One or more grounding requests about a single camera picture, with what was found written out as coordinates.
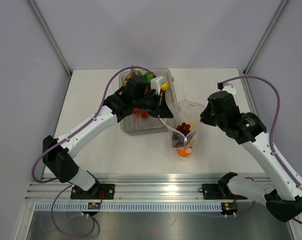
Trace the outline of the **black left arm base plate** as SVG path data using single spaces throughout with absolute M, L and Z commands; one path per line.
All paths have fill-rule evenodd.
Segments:
M 70 198 L 72 200 L 113 200 L 114 194 L 114 184 L 97 183 L 87 191 L 77 185 L 72 187 Z

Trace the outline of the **dark red grape bunch toy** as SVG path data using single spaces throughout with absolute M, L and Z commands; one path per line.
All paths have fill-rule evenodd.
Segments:
M 175 128 L 172 132 L 172 147 L 173 148 L 184 148 L 186 147 L 193 138 L 194 135 L 194 125 L 186 122 L 182 122 Z

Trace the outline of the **orange fruit toy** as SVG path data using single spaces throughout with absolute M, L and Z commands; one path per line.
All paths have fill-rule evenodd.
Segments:
M 187 148 L 178 148 L 176 149 L 176 152 L 180 157 L 188 158 L 192 154 L 193 148 L 191 146 Z

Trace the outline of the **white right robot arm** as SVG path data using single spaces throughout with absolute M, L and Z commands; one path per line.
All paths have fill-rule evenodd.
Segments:
M 243 196 L 266 206 L 277 220 L 286 223 L 302 213 L 302 177 L 270 142 L 271 135 L 257 115 L 241 113 L 234 96 L 221 90 L 208 97 L 200 115 L 203 124 L 219 127 L 260 165 L 270 184 L 229 172 L 217 182 L 221 197 Z

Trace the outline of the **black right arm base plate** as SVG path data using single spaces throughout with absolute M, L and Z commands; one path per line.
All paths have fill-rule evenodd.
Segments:
M 238 174 L 235 172 L 228 172 L 222 176 L 217 182 L 203 183 L 198 188 L 198 192 L 202 193 L 204 200 L 247 200 L 242 195 L 234 195 L 229 190 L 227 183 Z

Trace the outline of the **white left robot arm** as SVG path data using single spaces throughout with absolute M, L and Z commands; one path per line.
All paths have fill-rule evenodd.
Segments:
M 101 106 L 83 123 L 68 133 L 43 140 L 44 165 L 61 183 L 70 183 L 81 190 L 83 197 L 94 199 L 101 191 L 96 177 L 79 167 L 74 158 L 95 137 L 130 116 L 134 110 L 147 111 L 150 117 L 173 118 L 165 92 L 170 84 L 165 76 L 147 80 L 134 75 L 114 94 L 103 99 Z

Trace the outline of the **yellow lemon toy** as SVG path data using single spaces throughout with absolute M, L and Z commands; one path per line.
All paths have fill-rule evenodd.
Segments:
M 161 85 L 160 88 L 161 88 L 162 91 L 165 92 L 169 88 L 169 83 L 165 82 L 164 84 Z

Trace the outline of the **clear dotted zip top bag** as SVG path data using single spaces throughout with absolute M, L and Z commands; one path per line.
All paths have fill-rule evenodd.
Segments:
M 188 158 L 201 132 L 199 126 L 205 106 L 184 99 L 170 104 L 168 109 L 173 118 L 162 118 L 161 122 L 169 132 L 170 145 L 180 157 Z

